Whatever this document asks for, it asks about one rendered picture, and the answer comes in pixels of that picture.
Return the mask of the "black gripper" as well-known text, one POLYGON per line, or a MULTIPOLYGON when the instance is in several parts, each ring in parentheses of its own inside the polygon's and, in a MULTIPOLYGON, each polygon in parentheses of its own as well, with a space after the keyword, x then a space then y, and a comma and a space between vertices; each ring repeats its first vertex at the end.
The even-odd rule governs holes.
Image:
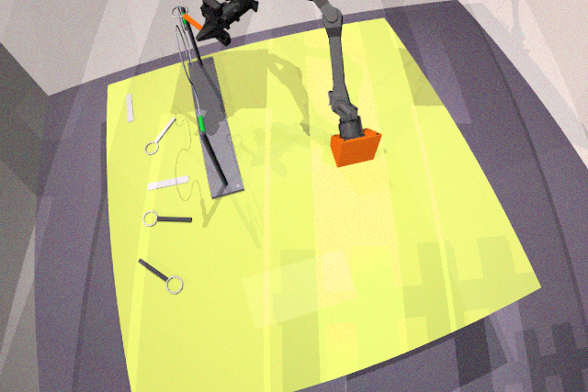
POLYGON ((203 6, 210 7, 211 15, 205 14, 206 22, 197 34, 196 41, 216 38, 227 47, 231 43, 231 36, 229 32, 225 31, 225 28, 228 30, 232 22, 239 22, 242 12, 234 2, 229 4, 224 2, 223 7, 217 0, 203 0, 202 2, 203 6))

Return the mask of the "orange handle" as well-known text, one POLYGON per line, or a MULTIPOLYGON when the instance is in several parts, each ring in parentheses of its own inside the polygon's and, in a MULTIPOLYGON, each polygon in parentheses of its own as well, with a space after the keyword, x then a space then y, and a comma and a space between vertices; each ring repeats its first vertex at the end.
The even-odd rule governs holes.
MULTIPOLYGON (((178 6, 178 7, 184 7, 188 11, 188 8, 186 6, 181 5, 181 6, 178 6)), ((180 17, 176 17, 175 15, 173 15, 173 11, 175 9, 176 9, 176 7, 173 8, 172 11, 171 11, 171 14, 172 14, 171 16, 173 18, 182 18, 183 17, 185 20, 187 20, 187 22, 191 23, 191 25, 192 26, 195 26, 196 29, 198 29, 199 31, 202 29, 202 26, 197 21, 195 21, 193 18, 191 18, 190 16, 187 15, 187 11, 186 11, 186 13, 183 16, 180 16, 180 17)))

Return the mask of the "white ring with flat handle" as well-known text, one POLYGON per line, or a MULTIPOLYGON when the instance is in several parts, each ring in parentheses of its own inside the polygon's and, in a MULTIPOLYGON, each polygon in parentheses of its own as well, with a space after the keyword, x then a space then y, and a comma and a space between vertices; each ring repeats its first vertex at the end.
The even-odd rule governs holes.
POLYGON ((170 120, 170 121, 169 121, 169 122, 166 124, 166 127, 165 127, 165 128, 164 128, 164 129, 163 129, 163 130, 162 130, 162 131, 159 133, 159 135, 158 135, 158 137, 155 139, 155 141, 151 141, 151 142, 147 143, 147 145, 145 146, 145 149, 144 149, 144 150, 145 150, 145 152, 146 152, 147 154, 154 154, 154 153, 156 153, 156 151, 158 150, 158 147, 159 147, 157 143, 158 143, 158 142, 160 141, 160 139, 161 139, 161 138, 164 136, 165 132, 166 132, 166 131, 167 131, 167 130, 168 130, 168 129, 169 129, 169 128, 170 128, 170 127, 173 125, 174 121, 175 121, 175 118, 174 118, 174 117, 172 117, 172 118, 171 118, 171 120, 170 120), (146 151, 146 147, 147 147, 149 144, 151 144, 151 143, 155 143, 155 144, 157 145, 157 147, 156 147, 156 151, 149 153, 149 152, 147 152, 147 151, 146 151))

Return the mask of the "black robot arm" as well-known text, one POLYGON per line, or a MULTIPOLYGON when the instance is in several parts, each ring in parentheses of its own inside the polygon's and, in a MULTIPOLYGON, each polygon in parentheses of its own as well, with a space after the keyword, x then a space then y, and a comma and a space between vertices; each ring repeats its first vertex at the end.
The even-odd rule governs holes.
MULTIPOLYGON (((332 111, 339 116, 338 130, 344 140, 366 137, 363 131, 361 117, 357 114, 358 108, 351 103, 345 86, 344 55, 342 53, 342 25, 343 15, 340 10, 332 7, 328 0, 310 0, 322 11, 322 20, 329 39, 330 60, 333 73, 333 91, 329 91, 329 105, 332 111)), ((231 0, 242 12, 242 15, 250 10, 257 12, 258 1, 255 0, 231 0)))

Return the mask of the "grey handle with white loop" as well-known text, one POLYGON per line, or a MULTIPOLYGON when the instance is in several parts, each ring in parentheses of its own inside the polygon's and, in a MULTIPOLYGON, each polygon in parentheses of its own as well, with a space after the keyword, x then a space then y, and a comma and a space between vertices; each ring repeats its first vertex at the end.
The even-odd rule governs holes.
POLYGON ((168 292, 170 292, 170 293, 172 293, 172 294, 177 294, 178 292, 181 292, 181 290, 182 290, 182 287, 183 287, 183 284, 184 284, 184 282, 182 281, 182 279, 181 279, 180 277, 178 277, 178 276, 170 276, 170 277, 168 278, 167 276, 163 275, 161 272, 159 272, 158 270, 156 270, 154 267, 152 267, 152 266, 151 266, 149 263, 146 263, 146 262, 145 262, 145 261, 144 261, 142 258, 140 258, 140 260, 138 261, 138 263, 140 263, 142 266, 144 266, 144 267, 148 268, 148 269, 149 269, 149 270, 151 270, 151 271, 152 271, 154 274, 158 275, 160 278, 162 278, 163 280, 165 280, 165 282, 166 282, 166 285, 165 285, 165 287, 166 287, 166 290, 167 290, 168 292), (171 290, 169 290, 169 288, 168 288, 168 284, 167 284, 167 283, 168 283, 168 281, 170 281, 170 279, 171 279, 171 278, 173 278, 173 277, 175 277, 175 278, 179 279, 179 280, 180 280, 180 282, 181 282, 181 286, 180 286, 181 288, 180 288, 178 291, 176 291, 176 292, 171 292, 171 290))
POLYGON ((169 216, 158 216, 157 212, 155 212, 154 210, 149 210, 147 212, 144 213, 144 216, 142 217, 142 222, 144 225, 146 225, 147 227, 151 227, 152 225, 154 225, 157 221, 179 221, 179 222, 192 222, 192 218, 179 218, 179 217, 169 217, 169 216), (152 223, 151 225, 147 225, 145 223, 145 216, 146 214, 148 214, 149 212, 153 212, 156 216, 156 220, 154 223, 152 223))

